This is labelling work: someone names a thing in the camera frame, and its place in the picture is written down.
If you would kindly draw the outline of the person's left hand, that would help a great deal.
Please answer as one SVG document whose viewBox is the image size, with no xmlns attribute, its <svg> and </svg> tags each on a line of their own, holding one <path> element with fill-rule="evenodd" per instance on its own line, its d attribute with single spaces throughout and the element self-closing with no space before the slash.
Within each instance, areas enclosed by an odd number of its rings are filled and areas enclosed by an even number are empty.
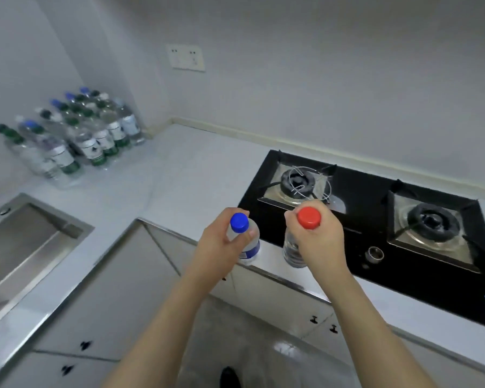
<svg viewBox="0 0 485 388">
<path fill-rule="evenodd" d="M 249 215 L 241 208 L 227 207 L 205 228 L 190 264 L 192 273 L 212 286 L 225 277 L 238 261 L 242 250 L 231 250 L 226 236 L 231 217 L 236 213 Z"/>
</svg>

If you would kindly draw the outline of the person's right hand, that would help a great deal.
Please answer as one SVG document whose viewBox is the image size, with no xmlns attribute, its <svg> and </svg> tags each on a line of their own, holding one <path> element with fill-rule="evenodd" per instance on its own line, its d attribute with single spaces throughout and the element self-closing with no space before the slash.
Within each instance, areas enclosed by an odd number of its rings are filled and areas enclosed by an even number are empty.
<svg viewBox="0 0 485 388">
<path fill-rule="evenodd" d="M 349 273 L 344 251 L 343 227 L 332 211 L 321 201 L 303 202 L 287 212 L 298 212 L 304 207 L 316 208 L 321 216 L 320 226 L 304 229 L 301 241 L 296 241 L 300 254 L 317 280 L 335 278 Z"/>
</svg>

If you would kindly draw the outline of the blue-capped clear water bottle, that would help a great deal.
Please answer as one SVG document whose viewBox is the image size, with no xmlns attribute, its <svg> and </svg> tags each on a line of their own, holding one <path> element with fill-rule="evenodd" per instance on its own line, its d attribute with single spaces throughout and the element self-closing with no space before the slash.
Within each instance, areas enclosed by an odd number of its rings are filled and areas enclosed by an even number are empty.
<svg viewBox="0 0 485 388">
<path fill-rule="evenodd" d="M 254 232 L 252 241 L 248 243 L 239 254 L 239 264 L 252 265 L 260 250 L 260 231 L 257 223 L 243 213 L 234 214 L 227 227 L 226 236 L 233 241 L 239 234 Z"/>
</svg>

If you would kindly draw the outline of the red-capped clear water bottle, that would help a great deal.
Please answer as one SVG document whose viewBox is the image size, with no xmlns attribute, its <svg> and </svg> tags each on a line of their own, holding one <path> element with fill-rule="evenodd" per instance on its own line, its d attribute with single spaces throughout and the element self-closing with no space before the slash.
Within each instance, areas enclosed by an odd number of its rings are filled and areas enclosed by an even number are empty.
<svg viewBox="0 0 485 388">
<path fill-rule="evenodd" d="M 320 212 L 313 207 L 304 207 L 297 212 L 297 221 L 306 230 L 314 230 L 319 227 L 321 219 Z M 289 230 L 285 232 L 282 252 L 285 261 L 291 267 L 303 268 L 307 266 L 300 254 L 298 244 Z"/>
</svg>

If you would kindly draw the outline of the person's left forearm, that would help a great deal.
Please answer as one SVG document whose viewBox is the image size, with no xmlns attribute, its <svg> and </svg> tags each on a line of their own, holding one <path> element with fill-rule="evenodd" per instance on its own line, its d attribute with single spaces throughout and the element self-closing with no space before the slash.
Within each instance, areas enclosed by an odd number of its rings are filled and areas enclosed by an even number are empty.
<svg viewBox="0 0 485 388">
<path fill-rule="evenodd" d="M 195 317 L 207 295 L 236 264 L 228 255 L 194 261 L 136 344 L 102 388 L 174 388 Z"/>
</svg>

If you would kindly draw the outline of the person's right forearm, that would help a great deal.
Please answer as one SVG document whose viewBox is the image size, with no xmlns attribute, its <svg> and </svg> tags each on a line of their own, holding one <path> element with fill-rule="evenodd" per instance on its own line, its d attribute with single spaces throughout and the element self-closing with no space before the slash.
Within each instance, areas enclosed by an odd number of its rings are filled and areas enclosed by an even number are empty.
<svg viewBox="0 0 485 388">
<path fill-rule="evenodd" d="M 307 262 L 336 312 L 362 388 L 438 388 L 391 331 L 343 260 Z"/>
</svg>

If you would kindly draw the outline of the steel tray with pan support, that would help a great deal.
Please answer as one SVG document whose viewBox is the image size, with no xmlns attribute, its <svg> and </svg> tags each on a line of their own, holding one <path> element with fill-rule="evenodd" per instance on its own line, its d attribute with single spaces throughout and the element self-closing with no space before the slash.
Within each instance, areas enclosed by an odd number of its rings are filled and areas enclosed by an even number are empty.
<svg viewBox="0 0 485 388">
<path fill-rule="evenodd" d="M 480 274 L 480 269 L 474 261 L 479 253 L 479 247 L 472 246 L 472 239 L 466 234 L 462 214 L 474 205 L 473 201 L 456 209 L 442 207 L 449 210 L 458 219 L 461 227 L 457 237 L 442 243 L 422 238 L 409 230 L 407 226 L 407 212 L 411 208 L 420 203 L 438 205 L 424 202 L 415 191 L 399 179 L 389 187 L 383 201 L 388 208 L 387 242 L 389 244 Z"/>
<path fill-rule="evenodd" d="M 316 186 L 312 195 L 307 199 L 296 200 L 285 196 L 280 190 L 280 178 L 283 172 L 292 168 L 305 168 L 313 173 L 316 178 Z M 277 168 L 272 174 L 271 181 L 263 186 L 264 194 L 259 200 L 265 203 L 270 203 L 277 207 L 287 206 L 288 209 L 299 206 L 304 201 L 320 200 L 327 205 L 331 210 L 342 214 L 347 213 L 345 203 L 341 198 L 337 197 L 332 192 L 331 181 L 332 175 L 328 175 L 327 169 L 315 169 L 307 166 L 285 164 L 278 162 Z"/>
</svg>

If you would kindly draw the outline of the black glass gas stove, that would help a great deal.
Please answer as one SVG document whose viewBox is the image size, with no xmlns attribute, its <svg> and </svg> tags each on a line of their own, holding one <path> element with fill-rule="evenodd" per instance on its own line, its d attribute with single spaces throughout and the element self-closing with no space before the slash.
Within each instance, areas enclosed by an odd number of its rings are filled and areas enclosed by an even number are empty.
<svg viewBox="0 0 485 388">
<path fill-rule="evenodd" d="M 485 326 L 485 201 L 403 181 L 424 202 L 452 209 L 474 202 L 462 214 L 472 246 L 479 247 L 474 261 L 480 274 L 475 274 L 387 242 L 388 208 L 383 198 L 396 180 L 270 150 L 239 207 L 250 212 L 260 229 L 261 239 L 279 247 L 284 244 L 286 232 L 283 214 L 294 208 L 277 207 L 259 200 L 278 162 L 327 169 L 328 175 L 333 176 L 332 192 L 345 203 L 347 213 L 331 211 L 342 224 L 347 264 L 354 275 Z M 384 253 L 379 264 L 370 264 L 365 259 L 365 252 L 371 246 Z"/>
</svg>

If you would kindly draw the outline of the large white cabinet door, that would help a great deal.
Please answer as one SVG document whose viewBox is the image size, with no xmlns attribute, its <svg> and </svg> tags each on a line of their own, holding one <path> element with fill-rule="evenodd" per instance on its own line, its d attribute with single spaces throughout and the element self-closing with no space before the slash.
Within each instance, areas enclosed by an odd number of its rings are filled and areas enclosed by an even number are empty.
<svg viewBox="0 0 485 388">
<path fill-rule="evenodd" d="M 118 361 L 159 310 L 179 274 L 136 221 L 33 344 L 35 352 Z M 82 341 L 93 345 L 81 351 Z"/>
</svg>

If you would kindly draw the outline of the person's black shoe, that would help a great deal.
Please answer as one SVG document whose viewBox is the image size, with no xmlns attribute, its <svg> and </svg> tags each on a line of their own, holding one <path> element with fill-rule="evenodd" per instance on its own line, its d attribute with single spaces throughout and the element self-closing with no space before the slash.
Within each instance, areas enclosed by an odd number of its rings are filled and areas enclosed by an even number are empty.
<svg viewBox="0 0 485 388">
<path fill-rule="evenodd" d="M 236 371 L 232 367 L 224 367 L 219 379 L 219 388 L 242 388 Z"/>
</svg>

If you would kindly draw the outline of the bare black gas burner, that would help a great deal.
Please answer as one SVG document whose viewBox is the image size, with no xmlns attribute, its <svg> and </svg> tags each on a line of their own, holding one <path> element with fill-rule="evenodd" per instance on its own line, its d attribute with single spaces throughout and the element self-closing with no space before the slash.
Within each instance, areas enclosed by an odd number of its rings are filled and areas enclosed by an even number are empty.
<svg viewBox="0 0 485 388">
<path fill-rule="evenodd" d="M 443 243 L 460 233 L 458 219 L 447 209 L 420 203 L 407 212 L 407 226 L 422 238 Z"/>
</svg>

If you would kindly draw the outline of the group of plastic water bottles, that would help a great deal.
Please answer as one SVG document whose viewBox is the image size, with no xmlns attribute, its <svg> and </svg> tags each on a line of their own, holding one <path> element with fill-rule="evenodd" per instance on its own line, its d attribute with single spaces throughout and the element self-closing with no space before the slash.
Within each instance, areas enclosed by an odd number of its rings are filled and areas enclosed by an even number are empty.
<svg viewBox="0 0 485 388">
<path fill-rule="evenodd" d="M 120 98 L 86 86 L 65 93 L 53 110 L 36 108 L 38 119 L 0 123 L 6 148 L 33 175 L 58 188 L 77 185 L 86 171 L 109 170 L 123 152 L 142 145 L 148 134 L 131 107 Z"/>
</svg>

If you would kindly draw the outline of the stainless steel sink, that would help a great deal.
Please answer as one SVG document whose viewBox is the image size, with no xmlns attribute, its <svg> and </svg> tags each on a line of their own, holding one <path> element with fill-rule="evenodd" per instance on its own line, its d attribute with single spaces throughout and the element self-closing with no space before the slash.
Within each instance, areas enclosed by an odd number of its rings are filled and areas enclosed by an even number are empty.
<svg viewBox="0 0 485 388">
<path fill-rule="evenodd" d="M 20 193 L 0 206 L 0 321 L 67 257 L 94 226 Z"/>
</svg>

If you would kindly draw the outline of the white cabinet drawer front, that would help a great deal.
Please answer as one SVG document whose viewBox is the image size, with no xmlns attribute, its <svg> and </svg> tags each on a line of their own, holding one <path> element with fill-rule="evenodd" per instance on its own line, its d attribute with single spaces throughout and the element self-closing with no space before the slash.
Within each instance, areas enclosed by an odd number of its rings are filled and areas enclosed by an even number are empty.
<svg viewBox="0 0 485 388">
<path fill-rule="evenodd" d="M 63 365 L 75 368 L 61 375 Z M 0 375 L 0 388 L 100 388 L 117 365 L 103 359 L 28 352 Z"/>
</svg>

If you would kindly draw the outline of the white wall socket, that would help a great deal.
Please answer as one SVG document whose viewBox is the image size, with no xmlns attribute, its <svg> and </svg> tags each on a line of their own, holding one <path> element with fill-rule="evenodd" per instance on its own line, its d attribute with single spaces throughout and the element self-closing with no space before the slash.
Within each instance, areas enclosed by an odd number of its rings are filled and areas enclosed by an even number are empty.
<svg viewBox="0 0 485 388">
<path fill-rule="evenodd" d="M 205 72 L 202 50 L 197 45 L 166 44 L 168 59 L 173 69 Z"/>
</svg>

